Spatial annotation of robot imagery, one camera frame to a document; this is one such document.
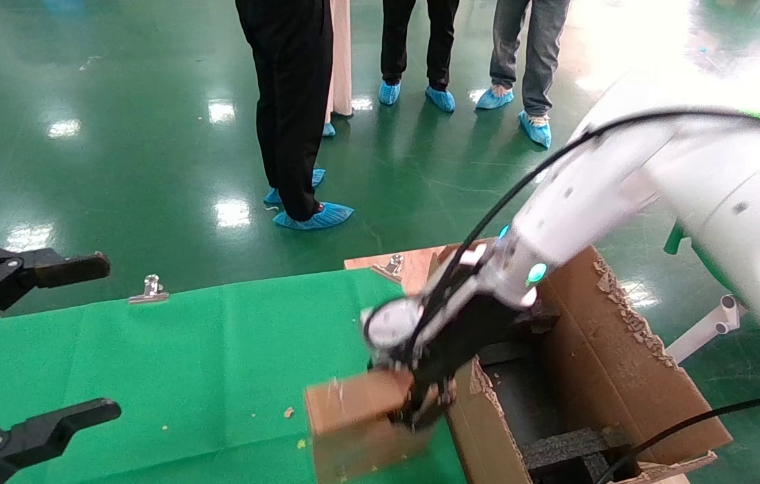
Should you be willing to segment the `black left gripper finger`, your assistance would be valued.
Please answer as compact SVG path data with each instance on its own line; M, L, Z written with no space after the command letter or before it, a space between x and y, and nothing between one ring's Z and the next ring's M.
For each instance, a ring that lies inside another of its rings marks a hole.
M29 417L8 431L0 428L0 483L8 482L22 469L62 456L77 432L121 415L118 402L91 399Z
M64 257L52 248L14 252L0 248L0 315L35 288L57 288L106 278L110 262L101 252Z

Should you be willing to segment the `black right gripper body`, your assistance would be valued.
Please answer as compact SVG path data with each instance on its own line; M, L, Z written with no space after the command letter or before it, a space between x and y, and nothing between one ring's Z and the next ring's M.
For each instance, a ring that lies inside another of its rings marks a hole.
M541 299L530 307L510 307L494 295L476 294L432 337L415 344L407 408L422 407L431 386L450 380L482 348L548 333L558 319L559 310Z

